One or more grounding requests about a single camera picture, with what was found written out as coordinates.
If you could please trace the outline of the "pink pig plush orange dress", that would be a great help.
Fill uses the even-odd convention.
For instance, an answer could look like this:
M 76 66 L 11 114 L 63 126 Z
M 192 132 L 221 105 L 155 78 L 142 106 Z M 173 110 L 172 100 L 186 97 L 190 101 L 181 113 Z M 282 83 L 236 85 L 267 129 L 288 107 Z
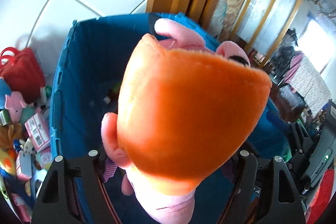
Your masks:
M 118 112 L 101 123 L 104 150 L 159 223 L 189 223 L 195 190 L 256 127 L 269 76 L 236 43 L 209 50 L 194 30 L 155 13 L 126 66 Z

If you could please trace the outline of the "yellow duck plush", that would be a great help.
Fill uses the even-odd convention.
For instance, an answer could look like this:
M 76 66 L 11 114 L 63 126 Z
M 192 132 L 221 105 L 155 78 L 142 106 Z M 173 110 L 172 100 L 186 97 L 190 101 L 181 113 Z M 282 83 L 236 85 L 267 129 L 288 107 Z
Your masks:
M 11 176 L 16 176 L 16 165 L 13 158 L 3 149 L 0 149 L 1 168 Z

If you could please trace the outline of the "brown bear plush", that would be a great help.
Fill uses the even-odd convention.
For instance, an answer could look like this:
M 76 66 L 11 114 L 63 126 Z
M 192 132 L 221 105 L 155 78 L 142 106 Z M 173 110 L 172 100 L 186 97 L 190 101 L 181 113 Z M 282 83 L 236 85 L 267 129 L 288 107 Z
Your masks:
M 19 123 L 0 126 L 0 147 L 10 149 L 13 147 L 14 139 L 22 139 L 23 131 Z

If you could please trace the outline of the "small pink pig plush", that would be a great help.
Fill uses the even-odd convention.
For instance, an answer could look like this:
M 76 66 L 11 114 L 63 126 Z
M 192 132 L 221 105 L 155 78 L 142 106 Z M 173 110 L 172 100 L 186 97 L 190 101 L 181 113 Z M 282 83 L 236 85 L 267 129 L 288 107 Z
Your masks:
M 20 92 L 13 91 L 10 95 L 5 95 L 5 109 L 9 112 L 10 119 L 13 123 L 18 123 L 26 102 Z

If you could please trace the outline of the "blue plush toy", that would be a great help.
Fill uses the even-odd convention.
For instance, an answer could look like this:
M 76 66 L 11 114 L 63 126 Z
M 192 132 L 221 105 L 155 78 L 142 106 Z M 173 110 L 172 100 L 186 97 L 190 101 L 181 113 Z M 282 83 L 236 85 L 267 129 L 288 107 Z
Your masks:
M 6 83 L 6 81 L 3 79 L 3 77 L 0 78 L 0 109 L 5 108 L 5 101 L 6 101 L 6 95 L 10 96 L 12 93 L 11 88 Z

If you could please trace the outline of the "red handbag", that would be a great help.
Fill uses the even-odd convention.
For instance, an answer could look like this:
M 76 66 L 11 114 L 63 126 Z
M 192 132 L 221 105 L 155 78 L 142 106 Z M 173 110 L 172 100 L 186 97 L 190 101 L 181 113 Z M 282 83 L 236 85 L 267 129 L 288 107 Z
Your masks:
M 26 103 L 33 103 L 45 87 L 45 76 L 31 48 L 21 51 L 7 47 L 1 52 L 1 77 L 12 91 L 21 92 Z

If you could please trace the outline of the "blue plastic storage crate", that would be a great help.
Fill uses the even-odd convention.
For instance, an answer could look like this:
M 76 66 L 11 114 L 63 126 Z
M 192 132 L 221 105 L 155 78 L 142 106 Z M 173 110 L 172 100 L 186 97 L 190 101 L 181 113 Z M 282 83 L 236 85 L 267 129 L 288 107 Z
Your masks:
M 182 14 L 157 14 L 194 30 L 209 50 L 221 44 Z M 101 123 L 106 113 L 118 112 L 118 97 L 126 66 L 141 38 L 151 32 L 149 14 L 108 16 L 73 25 L 56 67 L 51 103 L 51 143 L 54 154 L 67 159 L 103 147 Z M 254 130 L 243 144 L 264 158 L 284 155 L 289 126 L 268 97 Z M 214 223 L 232 189 L 225 178 L 229 159 L 195 190 L 189 223 Z M 123 223 L 159 223 L 142 208 L 134 194 L 121 193 L 121 175 L 107 189 Z

